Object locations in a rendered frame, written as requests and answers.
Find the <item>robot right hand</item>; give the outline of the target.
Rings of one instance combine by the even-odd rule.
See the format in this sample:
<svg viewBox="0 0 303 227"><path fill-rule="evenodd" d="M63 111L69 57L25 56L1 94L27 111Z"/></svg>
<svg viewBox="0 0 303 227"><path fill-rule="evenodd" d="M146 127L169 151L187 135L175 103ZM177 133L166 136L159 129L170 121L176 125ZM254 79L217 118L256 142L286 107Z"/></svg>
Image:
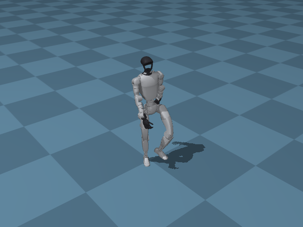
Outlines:
<svg viewBox="0 0 303 227"><path fill-rule="evenodd" d="M147 120L147 117L146 117L146 114L144 113L143 114L144 115L144 118L141 118L142 120L143 120L143 125L144 125L144 127L146 128L146 129L151 129L151 128L153 128L153 127L151 127L149 124L152 124L153 125L153 123L151 123L151 122L149 122L148 120Z"/></svg>

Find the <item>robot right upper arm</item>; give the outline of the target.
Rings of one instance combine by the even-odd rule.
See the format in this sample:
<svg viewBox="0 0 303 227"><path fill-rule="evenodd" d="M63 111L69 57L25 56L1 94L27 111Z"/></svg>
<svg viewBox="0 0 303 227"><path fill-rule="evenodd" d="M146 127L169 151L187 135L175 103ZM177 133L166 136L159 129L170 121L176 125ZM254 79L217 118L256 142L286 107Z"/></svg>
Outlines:
<svg viewBox="0 0 303 227"><path fill-rule="evenodd" d="M138 101L142 101L142 96L139 95L139 84L140 84L140 77L135 77L132 79L132 85L133 85L133 92L134 92L134 97L138 97Z"/></svg>

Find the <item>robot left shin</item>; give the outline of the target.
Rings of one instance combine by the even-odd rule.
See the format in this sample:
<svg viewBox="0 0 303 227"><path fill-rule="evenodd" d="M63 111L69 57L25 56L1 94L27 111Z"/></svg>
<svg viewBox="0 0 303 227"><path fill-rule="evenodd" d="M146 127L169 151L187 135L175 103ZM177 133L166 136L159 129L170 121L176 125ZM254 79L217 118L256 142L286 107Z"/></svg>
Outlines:
<svg viewBox="0 0 303 227"><path fill-rule="evenodd" d="M158 151L159 152L162 151L162 149L164 149L171 142L172 139L173 139L173 137L170 139L167 139L165 136L163 136L161 139L161 144L158 148Z"/></svg>

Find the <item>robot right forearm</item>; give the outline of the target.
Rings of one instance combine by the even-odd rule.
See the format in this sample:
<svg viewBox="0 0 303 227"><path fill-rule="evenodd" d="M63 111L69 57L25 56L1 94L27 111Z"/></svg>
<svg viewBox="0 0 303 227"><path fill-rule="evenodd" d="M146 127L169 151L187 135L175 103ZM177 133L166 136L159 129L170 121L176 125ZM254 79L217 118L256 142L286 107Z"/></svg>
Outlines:
<svg viewBox="0 0 303 227"><path fill-rule="evenodd" d="M139 110L139 113L140 113L140 117L141 118L144 118L144 113L145 113L145 110L144 110L144 108L143 108L143 104L142 104L142 102L139 102L138 101L138 97L136 97L135 96L135 104L136 104L136 106L138 107L138 110Z"/></svg>

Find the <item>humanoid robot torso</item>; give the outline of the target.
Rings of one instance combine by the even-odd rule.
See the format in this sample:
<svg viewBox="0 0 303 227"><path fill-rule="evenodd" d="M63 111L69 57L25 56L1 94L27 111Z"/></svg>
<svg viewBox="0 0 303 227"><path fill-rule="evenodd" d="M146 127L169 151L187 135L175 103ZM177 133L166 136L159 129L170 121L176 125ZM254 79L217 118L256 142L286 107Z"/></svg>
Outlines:
<svg viewBox="0 0 303 227"><path fill-rule="evenodd" d="M144 74L139 74L140 84L139 90L142 97L146 100L146 104L144 104L144 109L147 110L148 115L154 114L158 111L157 104L154 102L154 99L158 94L158 82L159 77L158 74L153 70L151 75L146 76Z"/></svg>

